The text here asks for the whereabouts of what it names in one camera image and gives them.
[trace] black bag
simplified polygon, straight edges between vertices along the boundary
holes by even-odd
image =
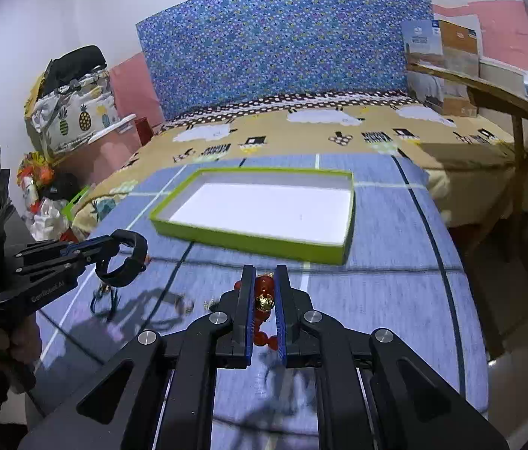
[[[87,45],[64,54],[47,66],[40,98],[47,96],[57,88],[69,85],[72,80],[79,80],[88,72],[105,68],[106,59],[96,45]]]

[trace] yellow pineapple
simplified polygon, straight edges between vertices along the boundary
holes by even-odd
[[[91,115],[87,112],[86,105],[80,105],[79,126],[83,132],[91,128]]]

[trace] green object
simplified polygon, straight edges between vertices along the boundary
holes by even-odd
[[[323,243],[314,241],[291,240],[264,235],[253,235],[245,232],[231,231],[227,229],[207,228],[203,226],[189,225],[187,223],[174,222],[160,217],[160,213],[175,201],[188,186],[200,178],[202,174],[248,174],[248,173],[274,173],[274,174],[317,174],[321,176],[335,176],[347,178],[349,182],[350,204],[349,220],[347,222],[346,234],[343,244]],[[216,245],[225,248],[237,249],[256,254],[271,255],[274,257],[292,258],[325,264],[343,264],[347,257],[350,239],[353,234],[354,214],[353,174],[349,171],[336,171],[329,169],[296,169],[296,168],[204,168],[193,172],[175,190],[170,193],[149,214],[149,219],[158,233],[185,240]]]
[[[79,193],[74,198],[72,198],[68,202],[66,206],[64,206],[64,208],[62,208],[62,213],[64,214],[64,216],[66,216],[66,218],[68,218],[69,221],[72,221],[74,219],[74,215],[73,215],[74,205],[80,201],[80,198],[82,198],[89,189],[91,189],[91,186],[85,186],[83,189],[79,191]]]

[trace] green tray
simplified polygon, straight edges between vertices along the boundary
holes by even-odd
[[[353,195],[349,171],[204,168],[158,204],[149,219],[162,235],[343,264],[353,231]]]

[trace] pineapple print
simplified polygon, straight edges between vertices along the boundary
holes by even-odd
[[[97,114],[101,115],[101,123],[104,124],[104,128],[108,128],[110,126],[110,117],[108,116],[108,112],[104,105],[99,105],[97,107]]]
[[[68,135],[68,122],[66,117],[68,116],[68,111],[66,108],[62,107],[58,111],[58,118],[60,118],[60,133],[62,135]]]
[[[83,132],[91,128],[91,115],[87,112],[86,105],[80,105],[79,126]]]

